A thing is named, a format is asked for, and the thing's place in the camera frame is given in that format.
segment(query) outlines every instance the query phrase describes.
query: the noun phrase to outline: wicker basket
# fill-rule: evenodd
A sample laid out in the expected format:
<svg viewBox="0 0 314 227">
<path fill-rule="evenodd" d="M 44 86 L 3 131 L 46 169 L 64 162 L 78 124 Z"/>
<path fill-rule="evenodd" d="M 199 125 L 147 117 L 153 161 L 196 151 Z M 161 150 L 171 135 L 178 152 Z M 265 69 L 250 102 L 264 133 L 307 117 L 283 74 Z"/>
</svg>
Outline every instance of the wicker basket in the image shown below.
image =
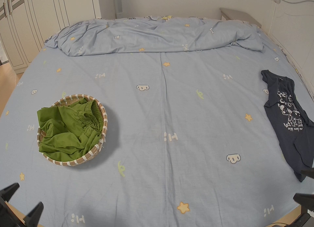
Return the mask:
<svg viewBox="0 0 314 227">
<path fill-rule="evenodd" d="M 75 166 L 81 163 L 84 163 L 88 160 L 93 159 L 100 151 L 102 148 L 102 145 L 104 142 L 106 142 L 106 133 L 107 133 L 107 125 L 108 125 L 108 119 L 107 119 L 107 113 L 105 111 L 104 106 L 102 106 L 102 104 L 95 99 L 92 96 L 88 96 L 88 95 L 84 95 L 84 94 L 76 94 L 76 95 L 70 95 L 70 96 L 66 96 L 65 98 L 55 102 L 52 106 L 68 106 L 74 102 L 77 102 L 78 100 L 80 100 L 81 98 L 86 98 L 88 101 L 92 101 L 95 100 L 98 104 L 98 108 L 102 114 L 102 117 L 104 119 L 104 126 L 102 128 L 102 132 L 101 132 L 101 138 L 99 139 L 98 144 L 96 144 L 88 153 L 86 153 L 84 156 L 80 157 L 79 159 L 70 161 L 70 162 L 59 162 L 56 160 L 51 159 L 50 157 L 46 156 L 44 153 L 43 156 L 50 162 L 57 164 L 57 165 L 61 165 L 61 166 Z M 39 147 L 39 144 L 41 142 L 41 140 L 43 139 L 43 137 L 46 135 L 46 133 L 44 131 L 42 131 L 40 129 L 40 127 L 38 127 L 38 131 L 37 131 L 37 144 Z"/>
</svg>

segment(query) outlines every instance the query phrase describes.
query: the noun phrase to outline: basket rim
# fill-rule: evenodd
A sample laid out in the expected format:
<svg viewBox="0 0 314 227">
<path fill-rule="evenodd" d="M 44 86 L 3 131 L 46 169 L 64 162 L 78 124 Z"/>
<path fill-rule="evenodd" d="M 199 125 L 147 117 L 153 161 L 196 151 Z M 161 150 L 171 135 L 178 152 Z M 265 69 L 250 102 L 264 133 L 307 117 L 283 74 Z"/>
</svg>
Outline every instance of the basket rim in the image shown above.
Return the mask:
<svg viewBox="0 0 314 227">
<path fill-rule="evenodd" d="M 73 161 L 69 161 L 69 162 L 60 162 L 60 161 L 56 161 L 56 160 L 53 160 L 51 159 L 50 157 L 46 156 L 44 153 L 41 153 L 48 161 L 54 163 L 54 164 L 57 164 L 57 165 L 60 165 L 60 166 L 75 166 L 75 165 L 78 165 L 78 164 L 82 164 L 84 162 L 87 162 L 88 160 L 91 160 L 93 159 L 100 151 L 101 151 L 101 148 L 103 147 L 103 143 L 106 142 L 106 133 L 107 133 L 107 126 L 108 126 L 108 118 L 107 118 L 107 113 L 106 113 L 106 110 L 104 108 L 104 106 L 101 104 L 100 101 L 98 101 L 96 98 L 90 96 L 90 95 L 85 95 L 85 94 L 74 94 L 74 95 L 69 95 L 69 96 L 66 96 L 58 101 L 56 101 L 53 105 L 51 105 L 51 107 L 55 107 L 55 106 L 58 106 L 60 104 L 62 104 L 62 101 L 68 101 L 68 100 L 72 100 L 73 98 L 87 98 L 89 101 L 92 101 L 92 100 L 95 100 L 97 105 L 98 105 L 98 108 L 101 112 L 101 115 L 104 119 L 104 126 L 102 128 L 102 131 L 101 131 L 101 138 L 99 139 L 98 143 L 95 144 L 94 147 L 92 147 L 92 149 L 87 152 L 84 156 L 78 158 L 78 159 L 75 159 Z M 38 126 L 38 130 L 37 130 L 37 145 L 38 145 L 38 148 L 39 148 L 39 145 L 40 145 L 40 137 L 41 137 L 41 128 L 40 126 Z"/>
</svg>

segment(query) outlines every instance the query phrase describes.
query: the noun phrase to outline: nightstand top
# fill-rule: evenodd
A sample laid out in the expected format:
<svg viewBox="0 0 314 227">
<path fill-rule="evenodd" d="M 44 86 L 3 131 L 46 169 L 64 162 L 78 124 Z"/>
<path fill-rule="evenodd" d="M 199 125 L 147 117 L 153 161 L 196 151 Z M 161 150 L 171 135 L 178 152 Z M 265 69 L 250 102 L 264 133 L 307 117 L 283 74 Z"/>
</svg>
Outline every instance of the nightstand top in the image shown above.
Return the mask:
<svg viewBox="0 0 314 227">
<path fill-rule="evenodd" d="M 255 20 L 252 16 L 250 16 L 248 13 L 238 11 L 238 10 L 227 9 L 227 8 L 220 8 L 220 11 L 222 15 L 225 18 L 228 18 L 229 20 L 248 21 L 250 24 L 255 24 L 261 27 L 261 24 L 257 20 Z"/>
</svg>

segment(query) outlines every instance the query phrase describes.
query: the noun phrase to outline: nightstand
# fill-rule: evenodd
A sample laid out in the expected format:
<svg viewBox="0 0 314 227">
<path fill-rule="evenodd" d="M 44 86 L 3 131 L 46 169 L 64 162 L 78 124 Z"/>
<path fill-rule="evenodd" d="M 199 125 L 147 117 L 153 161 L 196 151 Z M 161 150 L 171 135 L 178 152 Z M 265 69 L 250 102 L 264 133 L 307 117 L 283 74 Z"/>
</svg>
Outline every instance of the nightstand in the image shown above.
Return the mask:
<svg viewBox="0 0 314 227">
<path fill-rule="evenodd" d="M 261 27 L 261 24 L 255 20 L 252 16 L 248 13 L 227 9 L 227 8 L 220 8 L 221 11 L 221 20 L 228 21 L 228 20 L 240 20 L 240 21 L 247 21 L 249 24 L 255 24 L 258 27 Z"/>
</svg>

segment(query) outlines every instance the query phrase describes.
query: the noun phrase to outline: bed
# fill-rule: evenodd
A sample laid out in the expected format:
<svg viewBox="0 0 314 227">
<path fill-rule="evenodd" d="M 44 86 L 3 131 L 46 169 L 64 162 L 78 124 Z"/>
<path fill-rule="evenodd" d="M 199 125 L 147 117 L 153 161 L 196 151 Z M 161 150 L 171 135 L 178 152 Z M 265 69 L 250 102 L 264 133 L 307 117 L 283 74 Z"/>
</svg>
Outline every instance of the bed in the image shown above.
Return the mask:
<svg viewBox="0 0 314 227">
<path fill-rule="evenodd" d="M 61 33 L 0 120 L 0 187 L 19 182 L 10 203 L 21 212 L 42 201 L 40 224 L 263 227 L 297 206 L 295 193 L 313 192 L 282 155 L 261 71 L 293 79 L 311 119 L 314 103 L 258 27 L 166 16 L 95 19 Z M 38 152 L 36 111 L 73 94 L 103 104 L 106 143 L 84 164 L 55 165 Z"/>
</svg>

